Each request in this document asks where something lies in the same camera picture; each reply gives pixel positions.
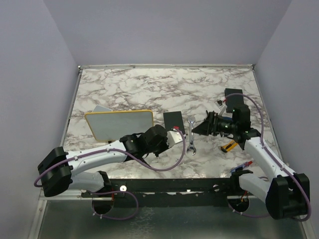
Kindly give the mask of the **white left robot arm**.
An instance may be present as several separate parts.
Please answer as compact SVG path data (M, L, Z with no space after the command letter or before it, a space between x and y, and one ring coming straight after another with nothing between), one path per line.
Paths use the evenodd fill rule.
M40 187L46 197L57 196L76 182L77 175L89 169L111 163L122 163L134 158L142 160L146 154L159 156L180 141L175 131L167 131L155 125L144 133L125 135L110 144L67 153L63 147L56 147L38 165Z

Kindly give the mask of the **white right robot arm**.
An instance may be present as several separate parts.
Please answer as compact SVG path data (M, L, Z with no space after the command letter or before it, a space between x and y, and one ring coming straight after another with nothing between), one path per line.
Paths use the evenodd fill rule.
M234 141L260 166L267 181L249 170L232 173L229 189L235 195L247 191L265 203L273 219L308 216L310 213L310 182L304 174L288 167L263 141L261 133L251 127L247 105L234 107L232 118L225 119L207 112L205 120L192 133L199 135L231 134Z

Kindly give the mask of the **yellow framed whiteboard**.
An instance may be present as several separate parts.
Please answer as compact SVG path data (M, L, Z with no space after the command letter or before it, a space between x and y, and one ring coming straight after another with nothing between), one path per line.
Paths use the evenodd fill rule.
M145 132L154 126L151 110L86 113L85 120L96 141L115 141L122 136Z

